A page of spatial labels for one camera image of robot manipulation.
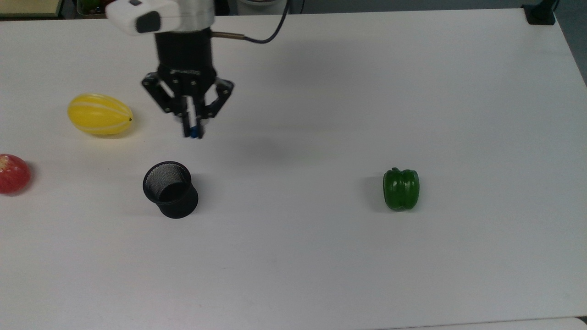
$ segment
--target red apple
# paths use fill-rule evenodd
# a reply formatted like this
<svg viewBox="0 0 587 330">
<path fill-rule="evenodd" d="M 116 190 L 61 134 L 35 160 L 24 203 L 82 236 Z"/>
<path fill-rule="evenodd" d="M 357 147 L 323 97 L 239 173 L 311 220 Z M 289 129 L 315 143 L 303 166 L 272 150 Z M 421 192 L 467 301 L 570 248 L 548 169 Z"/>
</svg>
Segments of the red apple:
<svg viewBox="0 0 587 330">
<path fill-rule="evenodd" d="M 11 154 L 0 154 L 0 194 L 16 193 L 31 179 L 25 161 Z"/>
</svg>

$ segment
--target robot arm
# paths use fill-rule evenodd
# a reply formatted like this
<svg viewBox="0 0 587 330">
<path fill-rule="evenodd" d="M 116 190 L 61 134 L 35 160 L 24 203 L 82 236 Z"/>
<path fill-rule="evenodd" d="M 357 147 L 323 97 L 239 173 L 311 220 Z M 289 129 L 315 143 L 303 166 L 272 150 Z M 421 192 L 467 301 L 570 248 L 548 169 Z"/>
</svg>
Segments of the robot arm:
<svg viewBox="0 0 587 330">
<path fill-rule="evenodd" d="M 163 112 L 181 119 L 185 137 L 201 139 L 204 120 L 216 117 L 234 88 L 217 77 L 212 65 L 214 1 L 116 0 L 106 7 L 106 15 L 129 35 L 155 33 L 160 64 L 143 79 L 143 87 Z M 212 85 L 218 98 L 207 105 L 205 95 Z M 188 102 L 194 104 L 195 125 L 190 123 Z"/>
</svg>

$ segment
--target mesh pen holder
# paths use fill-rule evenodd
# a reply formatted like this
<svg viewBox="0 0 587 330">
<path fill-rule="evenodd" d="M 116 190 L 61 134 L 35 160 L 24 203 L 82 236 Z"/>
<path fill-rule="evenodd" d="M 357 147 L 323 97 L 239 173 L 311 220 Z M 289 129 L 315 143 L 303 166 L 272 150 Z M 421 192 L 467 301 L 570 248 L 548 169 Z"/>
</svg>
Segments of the mesh pen holder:
<svg viewBox="0 0 587 330">
<path fill-rule="evenodd" d="M 143 191 L 169 218 L 186 217 L 198 205 L 198 192 L 191 183 L 190 171 L 174 161 L 153 166 L 145 174 Z"/>
</svg>

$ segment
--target gray floor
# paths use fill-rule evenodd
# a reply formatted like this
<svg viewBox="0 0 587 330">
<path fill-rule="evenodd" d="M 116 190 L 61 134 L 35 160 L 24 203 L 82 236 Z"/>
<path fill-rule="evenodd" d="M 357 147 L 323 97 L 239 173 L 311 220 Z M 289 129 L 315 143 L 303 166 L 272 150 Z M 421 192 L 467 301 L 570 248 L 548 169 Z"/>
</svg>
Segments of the gray floor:
<svg viewBox="0 0 587 330">
<path fill-rule="evenodd" d="M 419 11 L 453 9 L 520 8 L 540 0 L 306 0 L 303 14 L 335 12 Z M 293 0 L 299 13 L 303 0 Z M 575 61 L 587 82 L 587 0 L 561 0 L 556 17 Z"/>
</svg>

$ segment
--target melon stripe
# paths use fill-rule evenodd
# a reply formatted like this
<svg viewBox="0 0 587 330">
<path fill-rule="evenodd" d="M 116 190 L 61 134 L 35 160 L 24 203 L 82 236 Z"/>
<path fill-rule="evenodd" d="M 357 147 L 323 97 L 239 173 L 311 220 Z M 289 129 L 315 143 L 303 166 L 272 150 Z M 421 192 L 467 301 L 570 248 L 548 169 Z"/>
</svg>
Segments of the melon stripe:
<svg viewBox="0 0 587 330">
<path fill-rule="evenodd" d="M 72 123 L 72 124 L 79 130 L 83 130 L 86 132 L 98 132 L 98 131 L 102 131 L 102 130 L 109 130 L 109 129 L 115 129 L 118 127 L 122 127 L 124 125 L 128 125 L 129 123 L 130 123 L 130 121 L 122 122 L 122 123 L 118 123 L 118 124 L 114 124 L 114 125 L 110 125 L 110 126 L 106 126 L 106 127 L 87 127 L 87 126 L 82 126 L 82 125 L 78 125 L 75 123 Z"/>
<path fill-rule="evenodd" d="M 122 109 L 128 109 L 129 107 L 126 106 L 124 103 L 122 103 L 121 101 L 118 101 L 117 99 L 112 97 L 112 102 L 116 103 L 117 105 L 119 105 Z"/>
<path fill-rule="evenodd" d="M 103 106 L 103 105 L 97 105 L 97 104 L 92 103 L 92 102 L 80 102 L 80 101 L 78 101 L 78 102 L 71 103 L 69 106 L 70 107 L 77 107 L 77 106 L 80 106 L 80 107 L 83 107 L 83 106 L 94 107 L 94 108 L 109 110 L 109 111 L 115 112 L 115 113 L 117 113 L 119 115 L 122 115 L 122 116 L 130 117 L 130 113 L 128 113 L 128 112 L 122 112 L 122 111 L 119 111 L 118 109 L 115 109 L 115 108 L 112 108 L 112 107 L 108 107 L 108 106 Z"/>
</svg>

